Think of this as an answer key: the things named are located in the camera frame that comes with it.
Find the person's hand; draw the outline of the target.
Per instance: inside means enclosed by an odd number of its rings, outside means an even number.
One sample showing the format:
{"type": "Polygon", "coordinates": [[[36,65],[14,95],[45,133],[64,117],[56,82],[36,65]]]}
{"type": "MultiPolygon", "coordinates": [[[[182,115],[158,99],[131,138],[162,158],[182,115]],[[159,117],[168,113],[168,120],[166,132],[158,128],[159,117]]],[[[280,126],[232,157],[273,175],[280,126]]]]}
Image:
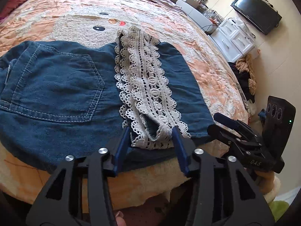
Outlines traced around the person's hand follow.
{"type": "Polygon", "coordinates": [[[118,211],[115,215],[115,220],[118,226],[127,226],[124,218],[123,213],[121,211],[118,211]]]}

